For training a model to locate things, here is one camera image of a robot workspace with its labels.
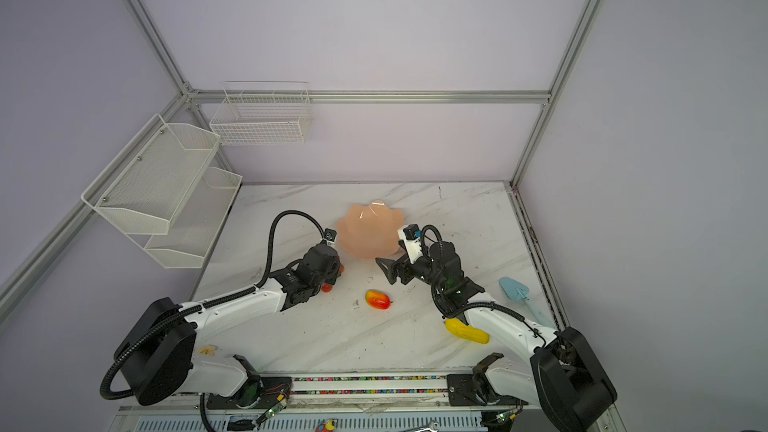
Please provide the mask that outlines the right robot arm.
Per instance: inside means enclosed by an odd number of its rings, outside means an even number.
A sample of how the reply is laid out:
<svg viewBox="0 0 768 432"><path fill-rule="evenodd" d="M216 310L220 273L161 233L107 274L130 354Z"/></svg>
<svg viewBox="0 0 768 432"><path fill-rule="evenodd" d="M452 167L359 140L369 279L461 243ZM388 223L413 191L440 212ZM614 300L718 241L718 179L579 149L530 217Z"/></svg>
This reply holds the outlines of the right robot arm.
<svg viewBox="0 0 768 432"><path fill-rule="evenodd" d="M559 431L588 430L616 402L615 386L577 329L546 327L500 304L465 275L450 242L427 249L414 241L403 245L401 257L375 260L390 284L424 282L443 318L487 333L527 364L480 365L478 373L493 394L540 407Z"/></svg>

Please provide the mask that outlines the red grape bunch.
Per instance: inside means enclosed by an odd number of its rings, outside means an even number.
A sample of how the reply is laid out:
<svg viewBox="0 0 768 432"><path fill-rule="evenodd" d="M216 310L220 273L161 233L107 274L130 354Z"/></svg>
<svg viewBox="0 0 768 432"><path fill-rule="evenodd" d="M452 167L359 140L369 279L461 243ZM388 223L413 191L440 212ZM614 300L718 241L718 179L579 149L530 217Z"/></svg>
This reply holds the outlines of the red grape bunch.
<svg viewBox="0 0 768 432"><path fill-rule="evenodd" d="M339 265L338 270L334 272L333 274L330 274L326 277L326 280L321 285L321 291L324 293L329 293L333 290L334 285L336 284L337 280L341 277L343 274L345 268L343 265Z"/></svg>

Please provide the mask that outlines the yellow fake fruit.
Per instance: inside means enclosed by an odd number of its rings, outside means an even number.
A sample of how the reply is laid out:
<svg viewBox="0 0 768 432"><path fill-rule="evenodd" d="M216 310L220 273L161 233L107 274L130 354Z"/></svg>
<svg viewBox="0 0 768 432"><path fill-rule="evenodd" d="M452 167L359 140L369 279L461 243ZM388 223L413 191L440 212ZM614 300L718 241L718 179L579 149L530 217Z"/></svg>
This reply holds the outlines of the yellow fake fruit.
<svg viewBox="0 0 768 432"><path fill-rule="evenodd" d="M490 335L480 329L463 323L457 318L446 319L445 328L457 338L478 344L488 344Z"/></svg>

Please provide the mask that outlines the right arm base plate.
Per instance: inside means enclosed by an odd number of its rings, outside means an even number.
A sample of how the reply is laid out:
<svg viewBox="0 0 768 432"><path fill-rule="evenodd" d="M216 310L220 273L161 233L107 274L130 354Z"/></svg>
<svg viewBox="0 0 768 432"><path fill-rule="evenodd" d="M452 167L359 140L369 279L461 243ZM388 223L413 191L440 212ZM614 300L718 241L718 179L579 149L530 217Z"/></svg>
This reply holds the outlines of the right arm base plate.
<svg viewBox="0 0 768 432"><path fill-rule="evenodd" d="M526 406L517 397L500 395L490 382L476 374L448 374L446 376L448 401L451 406Z"/></svg>

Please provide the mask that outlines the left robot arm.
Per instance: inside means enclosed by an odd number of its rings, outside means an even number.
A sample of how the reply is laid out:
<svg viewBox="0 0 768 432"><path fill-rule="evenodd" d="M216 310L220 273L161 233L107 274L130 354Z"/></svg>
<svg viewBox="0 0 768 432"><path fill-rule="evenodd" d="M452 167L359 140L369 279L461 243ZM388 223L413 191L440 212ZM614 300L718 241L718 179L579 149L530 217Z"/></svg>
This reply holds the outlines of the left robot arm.
<svg viewBox="0 0 768 432"><path fill-rule="evenodd" d="M320 242L261 285L200 302L154 301L116 349L101 397L133 397L149 406L195 393L232 399L241 408L254 404L264 387L261 375L244 355L218 345L218 336L308 302L335 284L341 268L336 249Z"/></svg>

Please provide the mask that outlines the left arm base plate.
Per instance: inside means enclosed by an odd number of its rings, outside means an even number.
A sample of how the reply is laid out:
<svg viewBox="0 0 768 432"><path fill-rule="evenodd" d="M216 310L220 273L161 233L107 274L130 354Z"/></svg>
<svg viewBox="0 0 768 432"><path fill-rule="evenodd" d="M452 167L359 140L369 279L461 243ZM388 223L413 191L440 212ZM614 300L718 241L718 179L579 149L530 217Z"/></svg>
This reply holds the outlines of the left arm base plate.
<svg viewBox="0 0 768 432"><path fill-rule="evenodd" d="M242 409L267 410L276 405L280 398L288 399L293 380L290 376L262 376L260 381L249 380L232 397L209 394L206 398L208 410Z"/></svg>

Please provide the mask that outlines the red yellow mango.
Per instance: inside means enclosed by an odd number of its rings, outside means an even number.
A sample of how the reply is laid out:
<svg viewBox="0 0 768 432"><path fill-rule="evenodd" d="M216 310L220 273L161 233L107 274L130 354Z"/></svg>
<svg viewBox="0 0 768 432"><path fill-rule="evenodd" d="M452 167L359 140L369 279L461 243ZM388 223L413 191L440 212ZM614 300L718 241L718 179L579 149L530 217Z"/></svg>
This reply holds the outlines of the red yellow mango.
<svg viewBox="0 0 768 432"><path fill-rule="evenodd" d="M368 290L365 294L365 301L370 307L377 310L387 310L392 304L387 294L376 290Z"/></svg>

